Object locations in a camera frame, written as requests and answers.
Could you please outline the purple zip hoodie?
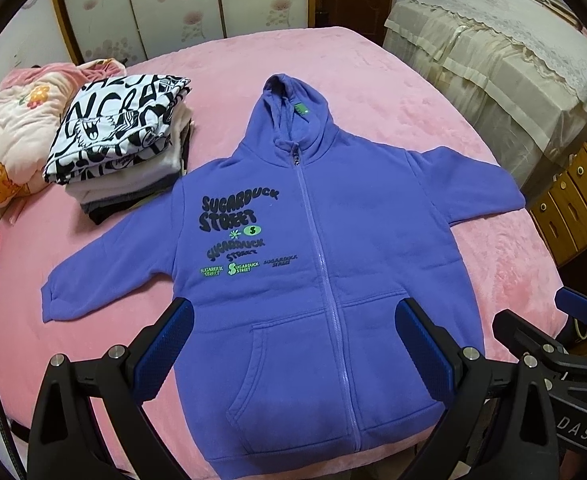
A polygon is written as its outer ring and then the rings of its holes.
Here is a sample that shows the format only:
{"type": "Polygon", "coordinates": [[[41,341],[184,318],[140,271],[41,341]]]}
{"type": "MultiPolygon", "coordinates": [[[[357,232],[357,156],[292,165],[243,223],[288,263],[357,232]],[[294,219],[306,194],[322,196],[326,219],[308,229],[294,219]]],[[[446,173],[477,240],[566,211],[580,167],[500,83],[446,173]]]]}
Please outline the purple zip hoodie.
{"type": "Polygon", "coordinates": [[[276,474],[435,425],[397,336],[414,299],[481,348],[455,224],[521,209],[500,166],[341,130],[303,81],[266,81],[232,156],[208,162],[55,268],[45,321],[82,318],[158,274],[193,304],[175,364],[188,428],[216,474],[276,474]]]}

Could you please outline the wooden drawer cabinet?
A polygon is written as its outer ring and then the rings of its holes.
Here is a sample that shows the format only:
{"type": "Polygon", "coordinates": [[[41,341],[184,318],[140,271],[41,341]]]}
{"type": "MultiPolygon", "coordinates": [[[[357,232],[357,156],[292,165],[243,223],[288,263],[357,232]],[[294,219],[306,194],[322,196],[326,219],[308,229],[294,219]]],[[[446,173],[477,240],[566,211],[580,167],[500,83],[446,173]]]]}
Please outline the wooden drawer cabinet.
{"type": "Polygon", "coordinates": [[[556,266],[587,249],[587,143],[570,157],[568,168],[528,206],[533,223],[556,266]]]}

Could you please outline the dark grey folded garment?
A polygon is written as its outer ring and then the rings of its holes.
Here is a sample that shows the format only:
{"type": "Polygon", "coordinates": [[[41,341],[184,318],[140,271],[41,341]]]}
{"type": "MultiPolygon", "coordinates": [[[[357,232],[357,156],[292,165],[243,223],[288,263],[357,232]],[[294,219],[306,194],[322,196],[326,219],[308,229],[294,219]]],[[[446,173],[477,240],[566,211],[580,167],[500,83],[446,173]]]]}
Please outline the dark grey folded garment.
{"type": "Polygon", "coordinates": [[[159,188],[159,190],[157,190],[154,194],[136,194],[130,200],[123,200],[123,202],[106,204],[103,207],[85,208],[81,205],[80,206],[82,211],[88,215],[88,218],[90,218],[96,224],[96,226],[98,226],[100,223],[103,223],[107,218],[109,218],[113,214],[116,214],[120,211],[125,211],[126,209],[130,209],[134,205],[141,203],[143,200],[147,200],[147,198],[152,197],[152,195],[156,195],[158,193],[167,191],[177,180],[179,180],[179,178],[171,180],[170,185],[164,185],[162,188],[159,188]]]}

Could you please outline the cream fleece folded garment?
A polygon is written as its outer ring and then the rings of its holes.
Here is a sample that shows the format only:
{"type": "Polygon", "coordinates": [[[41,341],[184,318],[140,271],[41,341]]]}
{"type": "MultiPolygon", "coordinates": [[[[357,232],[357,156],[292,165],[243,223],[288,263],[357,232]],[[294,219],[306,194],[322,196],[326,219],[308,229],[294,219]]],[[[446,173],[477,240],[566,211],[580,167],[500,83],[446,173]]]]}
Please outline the cream fleece folded garment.
{"type": "Polygon", "coordinates": [[[82,207],[103,207],[106,204],[130,200],[136,194],[154,194],[170,181],[185,174],[185,153],[190,145],[193,112],[184,103],[176,105],[166,147],[139,164],[130,164],[113,174],[95,179],[72,182],[65,191],[82,207]]]}

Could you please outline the beige lace covered furniture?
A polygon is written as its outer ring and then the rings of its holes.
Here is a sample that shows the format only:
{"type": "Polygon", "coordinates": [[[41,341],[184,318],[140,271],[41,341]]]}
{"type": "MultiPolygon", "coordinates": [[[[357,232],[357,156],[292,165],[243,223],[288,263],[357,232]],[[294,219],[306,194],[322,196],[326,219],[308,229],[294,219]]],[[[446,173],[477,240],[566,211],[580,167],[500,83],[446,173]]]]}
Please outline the beige lace covered furniture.
{"type": "Polygon", "coordinates": [[[383,45],[532,195],[587,141],[587,29],[570,19],[563,0],[397,0],[383,45]]]}

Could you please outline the black white graffiti garment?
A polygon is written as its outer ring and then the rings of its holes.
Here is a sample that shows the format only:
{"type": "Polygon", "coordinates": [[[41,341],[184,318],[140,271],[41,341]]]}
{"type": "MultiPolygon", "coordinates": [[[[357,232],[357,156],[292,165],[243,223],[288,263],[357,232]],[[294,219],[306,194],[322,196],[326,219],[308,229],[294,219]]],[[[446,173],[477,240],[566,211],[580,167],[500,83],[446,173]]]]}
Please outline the black white graffiti garment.
{"type": "Polygon", "coordinates": [[[86,181],[137,166],[172,145],[190,80],[143,74],[88,82],[62,118],[43,168],[47,183],[86,181]]]}

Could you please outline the pink floral quilt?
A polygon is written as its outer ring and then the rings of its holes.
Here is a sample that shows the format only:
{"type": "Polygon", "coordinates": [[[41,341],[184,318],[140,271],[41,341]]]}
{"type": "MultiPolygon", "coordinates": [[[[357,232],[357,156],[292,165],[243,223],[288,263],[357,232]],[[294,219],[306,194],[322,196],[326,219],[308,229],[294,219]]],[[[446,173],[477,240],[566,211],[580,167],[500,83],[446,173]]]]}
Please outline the pink floral quilt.
{"type": "Polygon", "coordinates": [[[12,70],[0,84],[0,208],[46,187],[42,172],[71,100],[88,82],[126,73],[114,58],[12,70]]]}

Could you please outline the floral wardrobe sliding doors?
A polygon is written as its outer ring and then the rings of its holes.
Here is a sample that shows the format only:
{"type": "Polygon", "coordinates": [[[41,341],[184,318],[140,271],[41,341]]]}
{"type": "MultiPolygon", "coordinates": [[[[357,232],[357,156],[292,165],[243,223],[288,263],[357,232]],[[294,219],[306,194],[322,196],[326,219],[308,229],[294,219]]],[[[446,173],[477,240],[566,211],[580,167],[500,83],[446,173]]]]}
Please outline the floral wardrobe sliding doors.
{"type": "Polygon", "coordinates": [[[52,0],[73,61],[133,65],[205,41],[301,28],[309,0],[52,0]]]}

